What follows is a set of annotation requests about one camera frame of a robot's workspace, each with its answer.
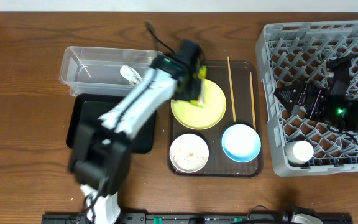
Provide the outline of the green snack wrapper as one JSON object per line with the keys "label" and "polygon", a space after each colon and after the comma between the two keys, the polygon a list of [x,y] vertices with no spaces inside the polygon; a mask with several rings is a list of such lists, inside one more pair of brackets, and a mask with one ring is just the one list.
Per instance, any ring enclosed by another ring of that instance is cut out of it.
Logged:
{"label": "green snack wrapper", "polygon": [[207,66],[202,65],[200,67],[200,69],[198,70],[198,74],[197,74],[197,79],[201,82],[200,83],[200,92],[199,92],[196,100],[190,100],[190,103],[192,105],[203,107],[203,105],[205,103],[203,83],[206,78],[206,74],[207,74]]}

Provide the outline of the yellow plate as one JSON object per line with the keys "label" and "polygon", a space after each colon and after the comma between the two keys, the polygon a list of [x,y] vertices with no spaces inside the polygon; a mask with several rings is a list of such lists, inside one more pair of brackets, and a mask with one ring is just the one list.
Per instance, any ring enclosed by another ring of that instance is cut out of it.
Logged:
{"label": "yellow plate", "polygon": [[170,103],[175,119],[187,128],[211,128],[220,122],[226,112],[226,97],[222,89],[211,80],[204,80],[203,88],[204,102],[201,106],[179,100]]}

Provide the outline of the wooden chopstick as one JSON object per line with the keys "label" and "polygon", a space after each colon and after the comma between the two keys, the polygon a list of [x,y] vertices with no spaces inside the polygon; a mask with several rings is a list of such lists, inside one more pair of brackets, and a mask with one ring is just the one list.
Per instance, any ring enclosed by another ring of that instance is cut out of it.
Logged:
{"label": "wooden chopstick", "polygon": [[250,98],[251,98],[251,106],[252,106],[252,124],[256,131],[257,126],[256,126],[256,116],[255,116],[254,86],[253,86],[253,79],[252,79],[251,71],[249,72],[249,80],[250,80]]}
{"label": "wooden chopstick", "polygon": [[234,91],[232,85],[232,73],[231,73],[231,62],[229,56],[227,56],[227,70],[228,70],[228,77],[229,77],[229,87],[230,87],[230,94],[231,94],[231,106],[232,106],[232,118],[233,121],[236,122],[236,108],[235,108],[235,101],[234,101]]}

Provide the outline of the white cup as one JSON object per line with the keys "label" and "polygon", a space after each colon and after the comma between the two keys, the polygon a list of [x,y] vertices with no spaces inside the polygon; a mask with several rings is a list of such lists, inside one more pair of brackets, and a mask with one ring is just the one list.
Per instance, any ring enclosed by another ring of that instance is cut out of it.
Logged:
{"label": "white cup", "polygon": [[314,154],[313,146],[307,141],[288,142],[284,151],[288,161],[296,165],[308,162]]}

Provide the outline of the light blue bowl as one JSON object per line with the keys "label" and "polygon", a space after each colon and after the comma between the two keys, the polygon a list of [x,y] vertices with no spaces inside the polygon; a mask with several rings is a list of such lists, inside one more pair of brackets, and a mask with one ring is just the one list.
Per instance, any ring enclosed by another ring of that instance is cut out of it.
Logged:
{"label": "light blue bowl", "polygon": [[223,133],[221,146],[228,158],[246,163],[259,155],[262,143],[254,128],[246,124],[234,124]]}

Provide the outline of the pink bowl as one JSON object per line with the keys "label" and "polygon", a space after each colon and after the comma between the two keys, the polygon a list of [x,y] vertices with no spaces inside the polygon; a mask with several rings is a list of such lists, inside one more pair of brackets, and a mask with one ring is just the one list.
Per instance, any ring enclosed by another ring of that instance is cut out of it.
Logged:
{"label": "pink bowl", "polygon": [[190,174],[200,171],[209,159],[206,141],[196,134],[182,134],[173,140],[169,159],[176,171]]}

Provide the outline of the rice food waste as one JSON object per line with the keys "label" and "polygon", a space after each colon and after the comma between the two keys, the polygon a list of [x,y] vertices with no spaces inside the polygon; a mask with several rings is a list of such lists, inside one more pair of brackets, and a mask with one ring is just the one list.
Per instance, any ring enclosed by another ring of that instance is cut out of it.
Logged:
{"label": "rice food waste", "polygon": [[185,171],[194,171],[199,169],[204,161],[205,156],[196,149],[179,147],[173,151],[173,160],[176,165]]}

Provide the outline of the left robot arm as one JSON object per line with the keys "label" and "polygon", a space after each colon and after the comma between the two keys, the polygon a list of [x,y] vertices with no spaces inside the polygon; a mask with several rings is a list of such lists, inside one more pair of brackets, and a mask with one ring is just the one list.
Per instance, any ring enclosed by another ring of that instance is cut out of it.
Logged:
{"label": "left robot arm", "polygon": [[117,192],[130,167],[130,144],[166,101],[198,101],[204,53],[184,40],[178,51],[153,59],[142,81],[96,121],[77,125],[68,169],[85,194],[90,223],[115,223],[121,209]]}

